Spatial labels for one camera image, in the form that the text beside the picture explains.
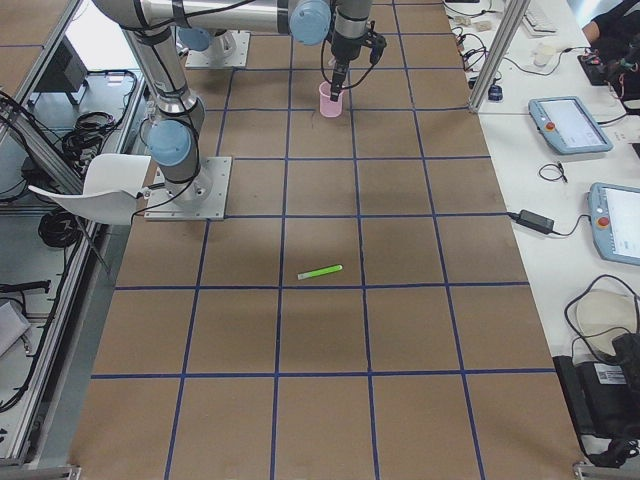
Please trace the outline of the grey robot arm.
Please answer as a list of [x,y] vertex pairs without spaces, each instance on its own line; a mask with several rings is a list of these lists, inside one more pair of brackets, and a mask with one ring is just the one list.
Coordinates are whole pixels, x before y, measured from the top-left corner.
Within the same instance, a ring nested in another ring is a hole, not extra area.
[[196,209],[211,195],[213,180],[204,170],[199,134],[204,105],[192,92],[181,66],[173,29],[191,29],[195,20],[222,30],[244,1],[97,1],[96,7],[121,28],[149,83],[156,123],[147,139],[164,175],[168,197]]
[[329,47],[332,73],[323,78],[329,99],[336,102],[343,91],[358,86],[346,81],[361,51],[369,51],[369,67],[374,68],[387,47],[369,18],[371,8],[370,1],[174,1],[172,19],[184,28],[275,28],[303,45]]

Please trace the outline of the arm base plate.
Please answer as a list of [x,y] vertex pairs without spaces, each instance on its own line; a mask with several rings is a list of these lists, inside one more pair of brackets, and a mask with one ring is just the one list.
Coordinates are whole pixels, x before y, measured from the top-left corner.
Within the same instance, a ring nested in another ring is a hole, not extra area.
[[189,50],[187,69],[227,69],[246,65],[250,41],[248,31],[180,29],[179,38]]
[[156,181],[164,184],[154,189],[148,210],[143,212],[149,221],[222,220],[225,215],[228,187],[232,169],[231,157],[200,159],[200,172],[187,190],[178,195],[186,184],[168,182],[165,168],[156,169]]

